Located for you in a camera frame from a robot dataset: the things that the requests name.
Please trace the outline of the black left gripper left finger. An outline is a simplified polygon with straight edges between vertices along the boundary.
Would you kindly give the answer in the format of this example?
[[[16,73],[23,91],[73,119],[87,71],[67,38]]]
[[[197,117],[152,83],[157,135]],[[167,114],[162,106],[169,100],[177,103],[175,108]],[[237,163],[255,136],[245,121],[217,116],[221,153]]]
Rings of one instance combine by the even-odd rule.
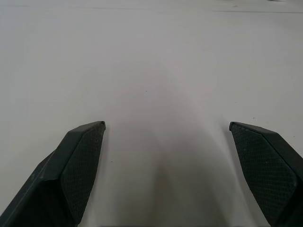
[[[97,121],[67,132],[4,210],[0,225],[78,226],[96,179],[105,130],[105,122]]]

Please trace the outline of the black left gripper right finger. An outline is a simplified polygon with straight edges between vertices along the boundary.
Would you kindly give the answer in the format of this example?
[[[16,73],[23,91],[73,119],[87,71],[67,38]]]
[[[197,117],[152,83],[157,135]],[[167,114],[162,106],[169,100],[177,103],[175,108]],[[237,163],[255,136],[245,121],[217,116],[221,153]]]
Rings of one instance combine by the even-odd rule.
[[[276,132],[231,122],[244,178],[272,227],[303,225],[303,158]]]

